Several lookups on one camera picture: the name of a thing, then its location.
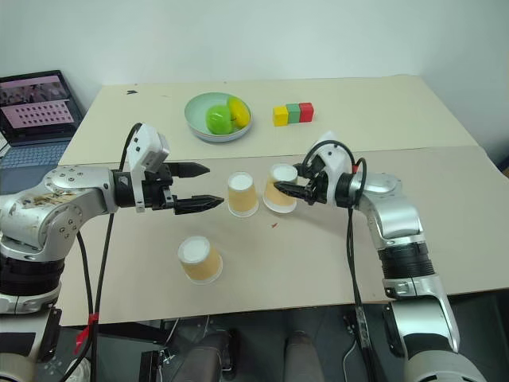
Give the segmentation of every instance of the black cable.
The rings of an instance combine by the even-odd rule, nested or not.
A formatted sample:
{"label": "black cable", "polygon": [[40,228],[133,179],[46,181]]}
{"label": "black cable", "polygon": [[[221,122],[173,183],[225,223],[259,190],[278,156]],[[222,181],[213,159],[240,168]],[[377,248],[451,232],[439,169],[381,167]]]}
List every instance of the black cable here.
{"label": "black cable", "polygon": [[[359,320],[357,311],[360,310],[363,312],[363,302],[362,298],[360,297],[360,291],[359,291],[359,285],[357,284],[357,277],[356,277],[356,263],[355,263],[355,252],[354,252],[354,237],[353,237],[353,209],[356,205],[359,204],[360,198],[362,197],[364,187],[366,185],[366,179],[367,179],[367,163],[366,159],[360,158],[357,162],[354,159],[353,153],[350,151],[350,149],[343,144],[342,142],[338,142],[336,140],[328,139],[322,142],[317,143],[305,156],[304,160],[302,161],[302,170],[307,171],[309,170],[308,162],[311,159],[311,157],[317,152],[318,149],[320,149],[322,146],[325,145],[334,145],[334,147],[341,147],[350,158],[350,162],[352,164],[352,172],[356,173],[359,169],[359,166],[362,165],[363,172],[362,177],[360,181],[360,187],[356,191],[355,197],[351,201],[351,203],[348,206],[348,225],[347,225],[347,237],[346,237],[346,247],[347,247],[347,261],[348,261],[348,268],[350,269],[350,275],[352,277],[352,288],[353,288],[353,296],[354,296],[354,302],[356,305],[356,316],[357,321]],[[361,325],[357,322],[357,328],[358,330],[361,330]],[[363,360],[364,364],[366,366],[368,379],[370,382],[377,381],[376,373],[375,373],[375,366],[373,361],[373,349],[371,347],[371,340],[369,339],[369,333],[367,333],[367,341],[360,341],[360,348],[363,354]]]}
{"label": "black cable", "polygon": [[[85,288],[87,289],[87,303],[88,303],[88,314],[94,313],[94,306],[92,304],[92,288],[90,284],[90,273],[88,272],[88,260],[87,260],[87,250],[85,249],[85,243],[83,241],[83,237],[81,236],[81,232],[76,234],[76,238],[78,239],[78,244],[80,245],[81,250],[81,259],[83,260],[83,273],[85,278]],[[81,353],[76,358],[74,364],[68,369],[68,371],[60,378],[60,382],[66,381],[71,374],[76,370],[76,368],[80,365],[81,361],[87,355],[88,350],[91,346],[91,333],[89,333],[87,342],[85,342],[84,347],[81,349]]]}
{"label": "black cable", "polygon": [[[141,123],[136,123],[131,127],[129,134],[127,135],[126,142],[124,143],[124,148],[122,150],[122,157],[120,158],[119,170],[122,171],[124,169],[124,165],[126,163],[127,156],[127,147],[129,146],[130,140],[133,138],[133,135],[136,131],[139,130]],[[103,248],[103,258],[101,260],[101,268],[99,270],[99,281],[97,283],[97,291],[95,292],[95,310],[94,313],[99,317],[99,310],[101,307],[101,296],[103,293],[103,281],[104,281],[104,273],[106,270],[106,261],[108,257],[108,249],[110,247],[110,238],[111,238],[111,230],[113,229],[113,219],[115,218],[114,213],[110,213],[110,218],[108,220],[108,226],[106,230],[106,238],[104,240],[104,248]],[[97,380],[97,346],[99,340],[99,319],[95,320],[91,326],[92,328],[92,355],[91,355],[91,374],[90,381],[95,382]]]}
{"label": "black cable", "polygon": [[88,260],[87,260],[87,250],[85,249],[85,243],[83,242],[83,237],[81,236],[81,232],[78,231],[76,234],[76,238],[78,239],[78,244],[80,245],[81,250],[81,259],[83,260],[83,273],[85,278],[85,288],[87,290],[87,304],[88,304],[88,314],[94,313],[94,305],[92,302],[92,288],[90,284],[90,273],[88,271]]}
{"label": "black cable", "polygon": [[333,139],[328,139],[326,141],[318,142],[315,146],[313,146],[313,148],[304,157],[304,160],[302,161],[302,167],[307,169],[308,168],[309,159],[311,159],[313,154],[315,154],[319,148],[321,148],[322,146],[325,146],[325,145],[334,145],[334,147],[336,147],[336,146],[341,147],[343,150],[345,150],[347,152],[348,157],[350,158],[350,162],[352,163],[352,166],[355,165],[356,161],[353,158],[353,154],[350,151],[350,149],[344,143],[339,142],[339,141],[335,141]]}

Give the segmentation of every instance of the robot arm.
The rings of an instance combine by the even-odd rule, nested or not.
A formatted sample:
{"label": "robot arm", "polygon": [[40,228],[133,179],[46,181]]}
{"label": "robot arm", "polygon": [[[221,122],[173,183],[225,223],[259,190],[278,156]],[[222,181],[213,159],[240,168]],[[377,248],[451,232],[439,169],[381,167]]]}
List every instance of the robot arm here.
{"label": "robot arm", "polygon": [[296,165],[299,174],[309,179],[306,186],[279,182],[276,188],[311,205],[318,201],[353,207],[366,216],[382,261],[384,290],[393,299],[384,310],[389,346],[406,359],[406,381],[485,381],[458,354],[456,320],[428,257],[418,211],[403,195],[401,181],[384,173],[351,173],[346,161],[351,153],[334,138],[326,133],[313,146],[313,154]]}
{"label": "robot arm", "polygon": [[59,166],[32,189],[0,197],[0,380],[28,382],[35,362],[52,357],[59,331],[64,258],[91,218],[119,207],[201,212],[223,202],[203,195],[180,200],[173,177],[195,177],[208,168],[163,163],[165,138],[139,124],[126,149],[130,171]]}

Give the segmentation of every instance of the white paper cup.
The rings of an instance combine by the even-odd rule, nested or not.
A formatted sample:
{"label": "white paper cup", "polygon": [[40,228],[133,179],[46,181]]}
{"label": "white paper cup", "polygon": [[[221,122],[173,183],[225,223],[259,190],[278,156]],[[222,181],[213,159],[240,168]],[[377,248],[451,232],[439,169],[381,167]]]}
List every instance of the white paper cup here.
{"label": "white paper cup", "polygon": [[248,217],[258,210],[258,197],[250,174],[238,172],[228,178],[228,209],[237,217]]}
{"label": "white paper cup", "polygon": [[178,248],[178,259],[185,274],[195,284],[209,284],[223,271],[223,258],[208,239],[190,236]]}
{"label": "white paper cup", "polygon": [[263,202],[269,209],[279,213],[292,212],[297,206],[297,199],[276,189],[274,187],[276,181],[290,181],[297,184],[297,169],[285,163],[273,165],[263,193]]}

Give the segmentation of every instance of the red block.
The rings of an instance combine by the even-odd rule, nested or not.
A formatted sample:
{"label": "red block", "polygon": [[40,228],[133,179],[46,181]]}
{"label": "red block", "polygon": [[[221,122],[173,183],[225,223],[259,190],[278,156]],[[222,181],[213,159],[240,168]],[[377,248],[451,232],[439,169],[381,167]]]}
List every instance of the red block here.
{"label": "red block", "polygon": [[311,122],[313,120],[313,105],[310,102],[299,103],[301,119],[299,122]]}

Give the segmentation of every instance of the block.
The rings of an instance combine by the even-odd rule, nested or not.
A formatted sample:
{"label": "block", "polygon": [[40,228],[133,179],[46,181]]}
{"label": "block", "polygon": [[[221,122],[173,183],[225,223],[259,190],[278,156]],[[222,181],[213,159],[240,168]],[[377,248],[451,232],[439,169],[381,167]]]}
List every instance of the block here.
{"label": "block", "polygon": [[274,121],[274,126],[286,126],[288,124],[288,109],[286,106],[275,106],[272,120]]}
{"label": "block", "polygon": [[313,120],[313,105],[310,102],[299,103],[301,119],[299,122],[311,122]]}
{"label": "block", "polygon": [[298,103],[287,103],[288,123],[299,123],[301,121],[301,108]]}

